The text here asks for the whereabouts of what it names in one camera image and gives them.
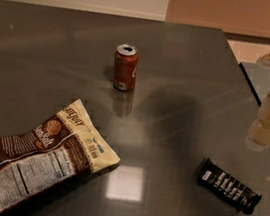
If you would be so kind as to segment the black rxbar chocolate bar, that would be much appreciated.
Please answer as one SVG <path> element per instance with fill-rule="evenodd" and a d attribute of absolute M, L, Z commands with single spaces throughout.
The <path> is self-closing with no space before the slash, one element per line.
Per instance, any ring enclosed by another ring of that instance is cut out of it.
<path fill-rule="evenodd" d="M 219 199 L 245 215 L 251 215 L 261 200 L 258 193 L 222 170 L 209 158 L 203 160 L 197 180 Z"/>

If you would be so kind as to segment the red coke can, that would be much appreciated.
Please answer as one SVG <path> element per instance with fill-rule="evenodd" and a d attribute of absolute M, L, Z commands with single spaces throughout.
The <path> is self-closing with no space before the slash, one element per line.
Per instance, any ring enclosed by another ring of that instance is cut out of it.
<path fill-rule="evenodd" d="M 119 91 L 130 91 L 136 82 L 138 49 L 134 45 L 120 44 L 114 56 L 114 87 Z"/>

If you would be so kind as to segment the brown cream chip bag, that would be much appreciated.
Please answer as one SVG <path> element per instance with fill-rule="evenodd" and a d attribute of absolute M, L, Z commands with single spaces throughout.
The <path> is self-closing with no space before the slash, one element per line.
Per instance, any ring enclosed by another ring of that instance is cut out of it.
<path fill-rule="evenodd" d="M 118 163 L 76 100 L 29 133 L 0 137 L 0 213 L 65 180 Z"/>

